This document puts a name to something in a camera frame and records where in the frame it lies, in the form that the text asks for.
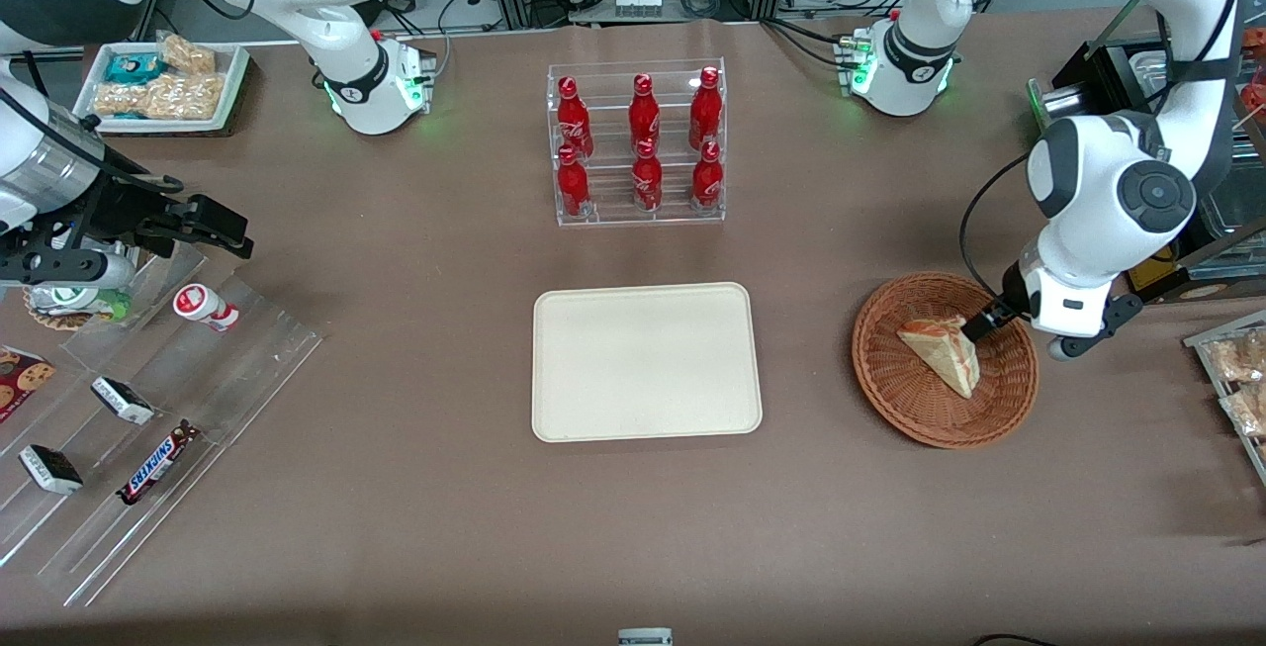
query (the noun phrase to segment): red and white bottle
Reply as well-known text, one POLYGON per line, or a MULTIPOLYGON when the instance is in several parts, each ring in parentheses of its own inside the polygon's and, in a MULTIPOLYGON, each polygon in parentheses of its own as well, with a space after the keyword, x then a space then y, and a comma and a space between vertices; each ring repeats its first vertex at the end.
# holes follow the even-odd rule
POLYGON ((655 139, 637 142, 637 161, 633 162, 633 205, 651 213, 660 210, 663 201, 663 167, 655 158, 655 139))
POLYGON ((200 322, 216 332, 229 331, 242 317, 234 304, 224 301, 224 298, 200 282, 181 286, 171 307, 180 317, 200 322))
POLYGON ((571 218, 586 218, 594 213, 594 201, 589 198, 589 175, 580 165, 580 153, 575 147, 558 149, 558 194, 562 195, 562 210, 571 218))
POLYGON ((699 73, 699 90, 695 90, 695 99, 690 103, 691 149, 703 149, 704 142, 717 139, 723 105, 720 90, 717 89, 719 82, 720 71, 715 67, 705 67, 699 73))
POLYGON ((642 139, 660 144, 660 101, 655 101, 651 91, 651 75, 638 73, 633 77, 633 104, 629 105, 629 133, 633 151, 642 139))
POLYGON ((563 144, 570 144, 585 158, 594 155, 594 133, 589 128, 589 108, 580 100, 573 77, 558 79, 558 130, 563 144))
POLYGON ((725 177, 725 172, 720 168, 720 146, 714 141, 704 142, 700 156, 690 185, 690 208, 698 214, 714 214, 720 208, 720 191, 725 177))

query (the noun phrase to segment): snickers bar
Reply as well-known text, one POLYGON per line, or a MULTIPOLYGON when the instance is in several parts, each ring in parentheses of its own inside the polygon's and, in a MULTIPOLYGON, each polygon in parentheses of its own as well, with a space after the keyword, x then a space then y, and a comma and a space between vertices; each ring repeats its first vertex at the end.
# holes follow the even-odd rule
POLYGON ((187 421, 181 419, 180 426, 172 429, 167 438, 163 438, 158 448, 141 466, 141 470, 135 471, 135 475, 132 475, 132 480, 119 489, 118 495, 123 498, 123 503, 125 505, 135 505, 137 500, 143 498, 171 470, 171 466, 176 464, 176 459, 185 452, 185 447, 201 431, 190 426, 187 421))

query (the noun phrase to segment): bread slice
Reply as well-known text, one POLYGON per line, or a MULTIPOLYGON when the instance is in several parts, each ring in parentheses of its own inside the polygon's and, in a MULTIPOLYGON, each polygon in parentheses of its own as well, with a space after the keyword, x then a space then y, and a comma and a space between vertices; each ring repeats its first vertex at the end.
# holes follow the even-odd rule
POLYGON ((980 384, 980 362, 976 345, 962 333, 965 323, 962 317, 914 318, 899 327, 896 336, 960 396, 971 399, 980 384))

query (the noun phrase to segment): bottle cap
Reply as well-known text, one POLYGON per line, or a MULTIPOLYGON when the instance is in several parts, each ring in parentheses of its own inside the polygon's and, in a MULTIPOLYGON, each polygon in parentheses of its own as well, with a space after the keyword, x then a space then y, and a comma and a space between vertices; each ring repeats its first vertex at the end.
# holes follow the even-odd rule
POLYGON ((655 139, 639 139, 637 142, 637 156, 639 160, 648 160, 655 156, 655 139))

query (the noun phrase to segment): wicker basket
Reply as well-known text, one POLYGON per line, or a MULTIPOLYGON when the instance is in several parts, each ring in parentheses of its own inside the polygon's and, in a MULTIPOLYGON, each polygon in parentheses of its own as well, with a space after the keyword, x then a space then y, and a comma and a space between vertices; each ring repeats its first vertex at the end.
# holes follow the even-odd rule
POLYGON ((1037 394, 1037 356, 1023 323, 976 346, 980 384, 963 399, 896 336, 913 318, 965 318, 989 304, 967 277, 920 272, 882 285, 853 324, 853 367, 875 409, 910 438, 939 448, 976 448, 1024 421, 1037 394))

